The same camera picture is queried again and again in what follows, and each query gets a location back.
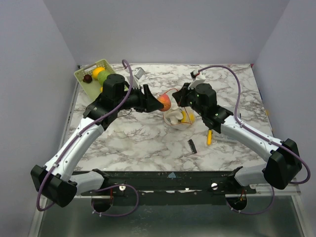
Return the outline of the peach toy fruit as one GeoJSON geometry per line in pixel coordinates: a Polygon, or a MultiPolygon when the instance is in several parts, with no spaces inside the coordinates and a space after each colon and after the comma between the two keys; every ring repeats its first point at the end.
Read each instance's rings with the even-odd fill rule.
{"type": "Polygon", "coordinates": [[[163,108],[160,109],[160,111],[165,112],[171,108],[171,101],[167,94],[162,94],[157,100],[163,105],[163,108]]]}

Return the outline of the clear zip top bag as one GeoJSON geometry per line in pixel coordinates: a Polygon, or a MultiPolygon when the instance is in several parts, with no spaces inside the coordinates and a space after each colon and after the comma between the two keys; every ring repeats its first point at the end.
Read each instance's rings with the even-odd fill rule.
{"type": "Polygon", "coordinates": [[[163,104],[162,117],[164,122],[174,129],[184,130],[196,121],[193,110],[190,107],[180,107],[173,97],[173,93],[178,89],[172,88],[158,97],[158,101],[163,104]]]}

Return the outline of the yellow toy lemon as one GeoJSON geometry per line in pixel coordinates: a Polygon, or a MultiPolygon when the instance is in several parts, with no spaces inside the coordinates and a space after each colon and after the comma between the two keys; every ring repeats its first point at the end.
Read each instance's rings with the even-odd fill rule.
{"type": "Polygon", "coordinates": [[[182,112],[183,118],[181,119],[181,123],[189,123],[193,124],[195,122],[195,115],[192,111],[185,111],[183,110],[182,112]]]}

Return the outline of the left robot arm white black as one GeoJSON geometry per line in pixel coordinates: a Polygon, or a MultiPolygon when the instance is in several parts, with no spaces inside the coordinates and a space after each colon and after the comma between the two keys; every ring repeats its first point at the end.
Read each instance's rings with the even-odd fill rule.
{"type": "Polygon", "coordinates": [[[134,89],[124,76],[108,75],[102,92],[86,108],[69,140],[44,166],[36,165],[31,170],[38,197],[45,196],[60,207],[65,207],[75,195],[93,190],[99,195],[106,194],[110,186],[104,172],[95,169],[73,175],[73,171],[91,144],[118,117],[118,112],[127,109],[150,113],[163,109],[163,104],[152,95],[148,85],[134,89]]]}

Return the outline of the white toy garlic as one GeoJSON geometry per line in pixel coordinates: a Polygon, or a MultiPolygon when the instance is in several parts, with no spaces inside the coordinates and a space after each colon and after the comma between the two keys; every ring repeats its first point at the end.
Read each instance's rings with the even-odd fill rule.
{"type": "Polygon", "coordinates": [[[177,125],[181,122],[183,115],[179,108],[169,109],[163,113],[163,118],[168,125],[177,125]]]}

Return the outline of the green plastic basket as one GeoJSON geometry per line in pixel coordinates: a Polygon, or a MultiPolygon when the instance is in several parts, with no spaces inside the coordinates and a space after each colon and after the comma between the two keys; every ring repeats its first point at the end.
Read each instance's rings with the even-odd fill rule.
{"type": "Polygon", "coordinates": [[[102,92],[101,83],[109,74],[115,74],[115,71],[105,59],[74,72],[75,78],[91,101],[94,101],[102,92]]]}

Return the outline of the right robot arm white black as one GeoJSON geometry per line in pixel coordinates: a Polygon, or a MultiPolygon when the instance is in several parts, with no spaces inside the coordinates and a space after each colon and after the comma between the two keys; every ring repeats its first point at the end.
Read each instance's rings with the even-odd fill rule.
{"type": "Polygon", "coordinates": [[[178,106],[197,112],[208,128],[242,143],[265,161],[262,165],[236,168],[227,181],[230,192],[237,194],[250,184],[270,184],[283,190],[302,169],[298,147],[293,140],[274,138],[235,118],[233,112],[217,104],[211,85],[201,83],[190,88],[185,83],[172,96],[178,106]]]}

